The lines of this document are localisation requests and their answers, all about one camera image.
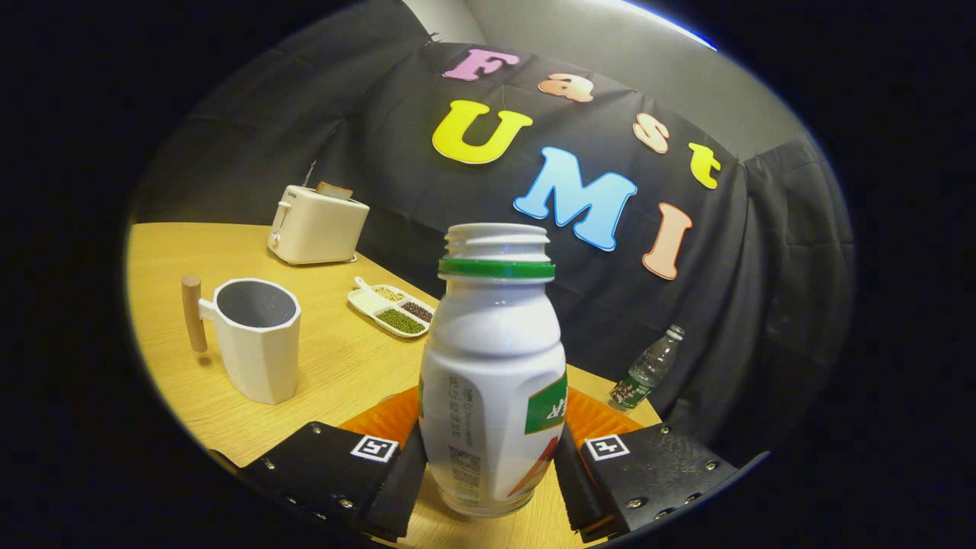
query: seeds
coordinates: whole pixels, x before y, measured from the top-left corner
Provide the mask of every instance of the seeds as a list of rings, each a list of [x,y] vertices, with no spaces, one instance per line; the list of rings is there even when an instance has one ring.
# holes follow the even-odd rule
[[[430,311],[424,309],[423,307],[417,305],[412,301],[408,301],[400,305],[400,307],[407,310],[410,313],[413,313],[415,317],[419,318],[420,320],[423,320],[424,322],[430,322],[430,319],[433,318],[433,315],[430,314]]]
[[[373,286],[373,291],[393,302],[400,301],[401,299],[407,297],[399,292],[394,292],[393,290],[384,288],[382,286]]]
[[[420,333],[424,331],[424,327],[419,322],[393,309],[380,313],[376,318],[404,333]]]

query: letter u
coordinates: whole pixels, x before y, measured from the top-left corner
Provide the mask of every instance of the letter u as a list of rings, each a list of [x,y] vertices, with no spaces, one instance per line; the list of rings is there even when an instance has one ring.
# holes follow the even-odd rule
[[[451,102],[451,111],[440,121],[440,125],[433,132],[433,147],[448,158],[465,164],[487,164],[497,160],[508,146],[515,134],[524,126],[532,125],[532,118],[511,110],[502,110],[498,117],[502,119],[492,134],[488,143],[475,147],[465,143],[465,131],[481,114],[491,111],[487,105],[474,101],[457,100]]]

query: black fabric backdrop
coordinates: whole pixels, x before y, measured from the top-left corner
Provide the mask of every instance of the black fabric backdrop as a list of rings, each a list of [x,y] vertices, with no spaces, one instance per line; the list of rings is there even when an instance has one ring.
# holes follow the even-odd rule
[[[431,295],[451,225],[510,222],[547,229],[556,280],[548,295],[567,359],[607,378],[672,323],[686,330],[672,374],[651,396],[667,421],[733,462],[779,440],[826,383],[849,323],[851,229],[834,174],[799,140],[739,163],[653,98],[583,67],[504,47],[517,65],[466,82],[441,73],[468,44],[430,43],[399,2],[376,0],[321,21],[242,68],[160,150],[135,203],[137,222],[269,225],[286,185],[321,180],[353,189],[371,208],[358,250]],[[540,92],[548,74],[594,84],[590,103]],[[498,160],[467,165],[439,154],[431,135],[451,101],[488,105],[466,133],[480,144],[501,109],[530,116]],[[664,122],[670,150],[633,135],[639,112]],[[712,148],[715,190],[692,176],[688,143]],[[584,184],[607,172],[637,185],[599,250],[526,216],[512,202],[543,166],[543,147],[574,153]],[[647,271],[658,204],[693,220],[678,277]]]

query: gray wall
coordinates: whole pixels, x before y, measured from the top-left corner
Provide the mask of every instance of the gray wall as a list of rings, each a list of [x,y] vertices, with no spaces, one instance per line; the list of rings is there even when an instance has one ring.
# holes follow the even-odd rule
[[[428,31],[440,31],[436,38],[445,42],[521,50],[628,84],[681,114],[740,158],[805,134],[790,108],[747,71],[618,0],[405,3]]]
[[[465,0],[404,0],[427,32],[441,42],[485,44],[484,34]]]

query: orange pad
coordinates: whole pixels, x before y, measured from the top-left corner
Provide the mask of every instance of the orange pad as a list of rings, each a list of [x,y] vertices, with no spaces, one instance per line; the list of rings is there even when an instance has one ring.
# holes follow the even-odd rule
[[[576,449],[585,439],[622,435],[643,426],[603,402],[569,388],[566,403],[566,423],[573,435]],[[407,444],[407,437],[417,421],[417,387],[382,401],[339,426],[360,435],[371,435]]]
[[[370,435],[407,444],[417,422],[417,387],[397,393],[339,426],[360,435]]]

